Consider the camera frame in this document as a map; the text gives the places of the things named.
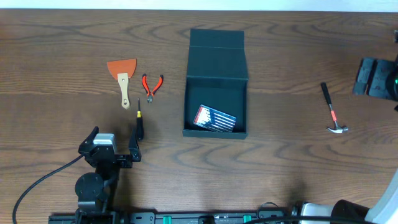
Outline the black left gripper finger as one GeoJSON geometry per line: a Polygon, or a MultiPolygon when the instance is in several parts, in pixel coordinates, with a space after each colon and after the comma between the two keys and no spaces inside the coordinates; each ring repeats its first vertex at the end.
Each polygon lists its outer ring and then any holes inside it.
{"type": "Polygon", "coordinates": [[[135,128],[132,129],[131,137],[129,139],[128,149],[131,155],[138,155],[140,153],[135,128]]]}
{"type": "Polygon", "coordinates": [[[88,137],[83,141],[84,145],[92,145],[94,138],[99,133],[99,127],[95,126],[92,132],[88,135],[88,137]]]}

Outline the small black handled hammer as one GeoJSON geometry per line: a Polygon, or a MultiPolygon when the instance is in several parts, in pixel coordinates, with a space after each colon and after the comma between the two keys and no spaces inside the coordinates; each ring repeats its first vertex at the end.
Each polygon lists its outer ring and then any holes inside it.
{"type": "Polygon", "coordinates": [[[327,127],[327,130],[329,132],[335,133],[335,134],[346,133],[349,130],[349,128],[347,126],[340,126],[338,124],[338,120],[337,120],[335,111],[333,109],[333,105],[332,105],[332,101],[331,101],[331,98],[330,98],[330,94],[329,94],[329,91],[328,91],[327,84],[325,82],[322,82],[320,84],[320,86],[322,88],[323,96],[325,97],[326,103],[327,103],[327,105],[329,107],[329,110],[330,110],[331,118],[332,118],[333,123],[334,123],[334,127],[333,128],[327,127]]]}

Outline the blue drill bit case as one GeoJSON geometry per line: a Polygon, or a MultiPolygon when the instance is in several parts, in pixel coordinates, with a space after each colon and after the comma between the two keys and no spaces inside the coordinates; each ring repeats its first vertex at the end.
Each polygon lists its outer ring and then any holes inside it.
{"type": "Polygon", "coordinates": [[[208,106],[200,105],[193,123],[213,132],[232,133],[236,124],[236,117],[208,106]]]}

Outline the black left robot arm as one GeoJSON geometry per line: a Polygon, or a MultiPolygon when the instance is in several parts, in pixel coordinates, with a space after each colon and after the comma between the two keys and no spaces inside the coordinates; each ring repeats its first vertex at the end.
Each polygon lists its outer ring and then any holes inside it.
{"type": "Polygon", "coordinates": [[[118,154],[116,136],[100,133],[94,127],[88,137],[79,145],[78,153],[95,169],[82,175],[75,184],[78,196],[78,211],[84,216],[108,216],[113,204],[121,169],[130,169],[134,162],[141,161],[136,129],[131,133],[129,154],[118,154]]]}

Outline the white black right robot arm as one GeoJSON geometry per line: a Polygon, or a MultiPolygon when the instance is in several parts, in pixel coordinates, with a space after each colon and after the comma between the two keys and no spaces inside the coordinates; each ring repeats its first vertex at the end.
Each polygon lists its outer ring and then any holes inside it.
{"type": "MultiPolygon", "coordinates": [[[[187,87],[185,96],[184,136],[201,138],[245,139],[246,92],[248,69],[245,59],[225,62],[215,59],[215,64],[203,57],[188,59],[187,78],[214,79],[209,90],[191,96],[187,87]]],[[[305,221],[338,223],[387,223],[397,211],[397,179],[394,178],[378,204],[370,209],[346,200],[327,207],[303,203],[288,215],[281,207],[262,208],[250,213],[134,213],[133,223],[303,223],[305,221]]]]}

